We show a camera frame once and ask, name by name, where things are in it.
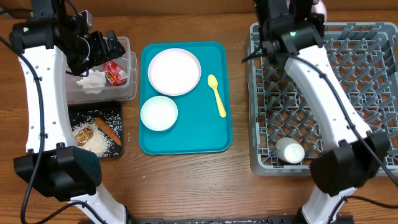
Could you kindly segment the red snack wrapper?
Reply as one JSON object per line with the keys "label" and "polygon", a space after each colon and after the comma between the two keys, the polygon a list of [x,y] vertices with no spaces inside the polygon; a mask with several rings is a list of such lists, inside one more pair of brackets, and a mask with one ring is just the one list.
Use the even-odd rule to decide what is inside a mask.
{"label": "red snack wrapper", "polygon": [[105,62],[103,67],[105,76],[111,86],[120,86],[127,81],[127,73],[115,62]]}

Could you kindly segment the yellow plastic spoon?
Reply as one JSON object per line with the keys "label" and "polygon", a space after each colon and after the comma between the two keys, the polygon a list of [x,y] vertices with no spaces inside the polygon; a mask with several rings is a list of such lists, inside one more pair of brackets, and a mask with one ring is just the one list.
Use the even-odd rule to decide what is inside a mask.
{"label": "yellow plastic spoon", "polygon": [[219,115],[222,118],[226,117],[226,110],[224,108],[223,102],[221,100],[220,94],[218,93],[218,81],[213,74],[209,74],[208,76],[208,86],[213,90],[215,94],[215,100],[218,107]]}

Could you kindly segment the brown sausage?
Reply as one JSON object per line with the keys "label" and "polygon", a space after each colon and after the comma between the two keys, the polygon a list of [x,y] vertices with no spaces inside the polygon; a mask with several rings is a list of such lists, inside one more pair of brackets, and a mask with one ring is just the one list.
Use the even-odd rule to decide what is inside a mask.
{"label": "brown sausage", "polygon": [[108,137],[110,137],[118,146],[122,146],[122,142],[119,139],[118,135],[108,126],[108,124],[105,122],[104,119],[102,118],[96,118],[95,119],[95,124],[97,127],[105,133]]}

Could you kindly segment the large white plate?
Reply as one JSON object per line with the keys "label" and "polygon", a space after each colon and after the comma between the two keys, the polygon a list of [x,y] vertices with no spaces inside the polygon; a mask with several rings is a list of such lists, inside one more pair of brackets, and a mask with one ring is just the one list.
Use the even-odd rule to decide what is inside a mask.
{"label": "large white plate", "polygon": [[201,78],[201,65],[188,50],[171,48],[159,52],[148,66],[152,87],[167,96],[181,96],[192,91]]}

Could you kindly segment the white cup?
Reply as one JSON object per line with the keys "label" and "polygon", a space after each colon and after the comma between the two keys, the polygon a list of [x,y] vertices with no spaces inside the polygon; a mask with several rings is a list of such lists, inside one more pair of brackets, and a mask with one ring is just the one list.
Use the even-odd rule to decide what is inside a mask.
{"label": "white cup", "polygon": [[276,142],[275,147],[275,155],[291,164],[298,164],[305,156],[304,148],[292,138],[281,138]]}

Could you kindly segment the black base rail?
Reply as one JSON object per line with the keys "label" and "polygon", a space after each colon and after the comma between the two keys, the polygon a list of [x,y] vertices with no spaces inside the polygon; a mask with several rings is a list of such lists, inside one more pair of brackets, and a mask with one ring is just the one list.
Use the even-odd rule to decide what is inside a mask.
{"label": "black base rail", "polygon": [[264,219],[210,219],[210,220],[164,220],[156,219],[140,219],[135,220],[138,224],[288,224],[293,223],[293,215],[269,216]]}

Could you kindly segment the grey dishwasher rack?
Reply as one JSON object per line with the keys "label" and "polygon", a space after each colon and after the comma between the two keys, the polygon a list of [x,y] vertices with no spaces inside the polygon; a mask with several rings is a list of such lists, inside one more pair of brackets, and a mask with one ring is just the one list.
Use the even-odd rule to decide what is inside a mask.
{"label": "grey dishwasher rack", "polygon": [[[384,159],[397,173],[397,27],[389,22],[328,23],[324,46],[346,96],[373,132],[390,140]],[[259,176],[308,176],[323,151],[318,124],[298,86],[285,72],[258,57],[246,63],[249,92],[250,167]],[[305,150],[298,164],[276,155],[281,138]]]}

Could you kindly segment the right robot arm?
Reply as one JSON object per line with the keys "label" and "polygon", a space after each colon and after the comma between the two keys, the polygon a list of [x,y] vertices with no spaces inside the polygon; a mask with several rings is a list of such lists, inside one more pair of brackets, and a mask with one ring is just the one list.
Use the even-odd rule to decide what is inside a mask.
{"label": "right robot arm", "polygon": [[263,56],[295,82],[313,113],[325,150],[310,164],[315,188],[295,223],[334,223],[341,206],[379,170],[389,149],[337,80],[323,44],[325,16],[314,1],[254,0]]}

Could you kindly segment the white napkin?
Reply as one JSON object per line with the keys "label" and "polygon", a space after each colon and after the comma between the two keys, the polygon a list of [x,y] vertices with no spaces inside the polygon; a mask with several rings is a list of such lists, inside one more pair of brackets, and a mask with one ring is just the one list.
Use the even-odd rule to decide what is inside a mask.
{"label": "white napkin", "polygon": [[105,72],[90,69],[89,75],[78,80],[76,84],[82,87],[86,94],[99,94],[106,84]]}

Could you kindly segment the teal serving tray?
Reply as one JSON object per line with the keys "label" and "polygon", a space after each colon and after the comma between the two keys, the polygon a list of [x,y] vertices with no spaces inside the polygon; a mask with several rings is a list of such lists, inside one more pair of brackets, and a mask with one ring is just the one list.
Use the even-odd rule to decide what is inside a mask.
{"label": "teal serving tray", "polygon": [[[139,125],[139,146],[150,155],[194,154],[223,152],[233,141],[231,103],[229,97],[228,66],[224,47],[215,41],[169,42],[147,45],[141,53],[141,78],[139,104],[158,96],[148,79],[150,61],[161,51],[181,48],[193,53],[201,65],[198,85],[189,93],[174,96],[178,108],[175,124],[166,131],[152,131]],[[226,117],[219,115],[213,90],[208,86],[208,76],[218,81]]]}

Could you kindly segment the small white bowl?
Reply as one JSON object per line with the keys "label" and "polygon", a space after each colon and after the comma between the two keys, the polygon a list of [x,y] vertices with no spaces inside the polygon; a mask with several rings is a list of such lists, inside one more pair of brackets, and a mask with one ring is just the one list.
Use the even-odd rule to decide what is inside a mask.
{"label": "small white bowl", "polygon": [[152,131],[170,129],[178,118],[178,108],[175,102],[166,96],[154,96],[141,107],[141,121]]}

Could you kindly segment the white rice pile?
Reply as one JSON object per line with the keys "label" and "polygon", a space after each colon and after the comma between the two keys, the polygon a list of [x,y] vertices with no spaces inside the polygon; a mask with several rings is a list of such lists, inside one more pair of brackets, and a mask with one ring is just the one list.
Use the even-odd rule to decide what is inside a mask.
{"label": "white rice pile", "polygon": [[105,135],[95,124],[96,118],[102,118],[122,141],[123,126],[121,112],[116,109],[88,110],[70,113],[70,122],[73,135],[81,129],[93,130],[93,137],[81,148],[94,152],[99,158],[118,157],[123,152],[123,147],[118,146],[110,137]]}

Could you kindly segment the clear plastic storage bin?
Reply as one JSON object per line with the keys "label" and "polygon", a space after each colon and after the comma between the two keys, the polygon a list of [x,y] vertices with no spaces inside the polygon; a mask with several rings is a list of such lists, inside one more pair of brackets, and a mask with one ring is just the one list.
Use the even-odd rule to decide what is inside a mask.
{"label": "clear plastic storage bin", "polygon": [[78,81],[82,77],[76,77],[66,74],[65,86],[68,104],[94,103],[99,101],[123,101],[132,100],[137,92],[137,58],[136,54],[130,50],[130,42],[127,37],[118,36],[119,42],[122,44],[126,53],[113,62],[119,65],[126,73],[127,80],[119,86],[112,86],[107,79],[104,87],[83,88]]}

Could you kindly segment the brown food scraps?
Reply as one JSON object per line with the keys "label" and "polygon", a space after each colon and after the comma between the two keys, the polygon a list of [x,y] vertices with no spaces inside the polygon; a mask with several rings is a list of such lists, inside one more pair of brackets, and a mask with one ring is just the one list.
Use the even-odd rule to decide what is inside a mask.
{"label": "brown food scraps", "polygon": [[92,137],[93,137],[93,130],[90,128],[83,128],[75,135],[75,140],[76,140],[78,146],[83,146]]}

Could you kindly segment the large white bowl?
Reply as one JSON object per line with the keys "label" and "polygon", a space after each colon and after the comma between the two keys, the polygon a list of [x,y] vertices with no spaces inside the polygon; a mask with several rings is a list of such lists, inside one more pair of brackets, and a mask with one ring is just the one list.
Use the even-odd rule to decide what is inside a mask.
{"label": "large white bowl", "polygon": [[317,14],[323,14],[325,17],[325,21],[327,20],[327,10],[326,6],[322,0],[313,0],[312,10],[311,12]]}

